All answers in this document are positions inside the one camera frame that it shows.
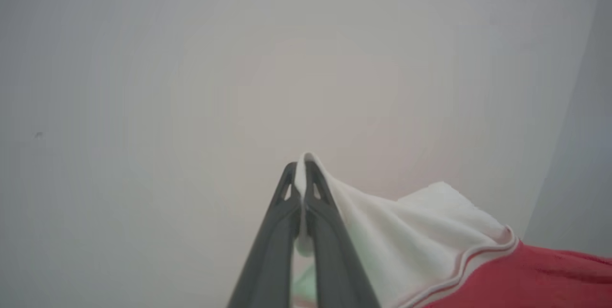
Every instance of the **red cloth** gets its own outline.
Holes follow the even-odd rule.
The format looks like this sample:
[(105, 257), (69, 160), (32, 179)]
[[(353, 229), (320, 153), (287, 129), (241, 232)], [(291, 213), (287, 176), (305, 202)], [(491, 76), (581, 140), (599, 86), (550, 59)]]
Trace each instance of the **red cloth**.
[(524, 245), (428, 308), (612, 308), (612, 258)]

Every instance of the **garment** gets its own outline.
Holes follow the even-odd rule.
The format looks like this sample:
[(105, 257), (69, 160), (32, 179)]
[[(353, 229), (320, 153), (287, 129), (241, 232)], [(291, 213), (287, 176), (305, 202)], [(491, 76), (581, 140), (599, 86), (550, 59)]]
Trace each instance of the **garment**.
[[(335, 179), (315, 155), (305, 153), (295, 174), (302, 195), (309, 160), (323, 172), (383, 308), (529, 307), (558, 301), (582, 306), (587, 294), (595, 297), (593, 307), (612, 302), (608, 260), (523, 245), (510, 227), (444, 182), (391, 201)], [(312, 249), (304, 223), (297, 248), (303, 254)], [(315, 275), (313, 264), (293, 283), (294, 301), (301, 306), (315, 306)], [(547, 301), (549, 295), (555, 297)]]

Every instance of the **gray wall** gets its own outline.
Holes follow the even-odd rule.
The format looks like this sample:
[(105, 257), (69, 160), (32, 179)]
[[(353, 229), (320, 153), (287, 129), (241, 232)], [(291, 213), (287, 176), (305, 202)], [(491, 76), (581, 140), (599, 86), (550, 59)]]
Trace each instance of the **gray wall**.
[(525, 241), (612, 256), (612, 0), (599, 0)]
[(597, 0), (0, 0), (0, 307), (221, 307), (306, 150), (527, 227)]

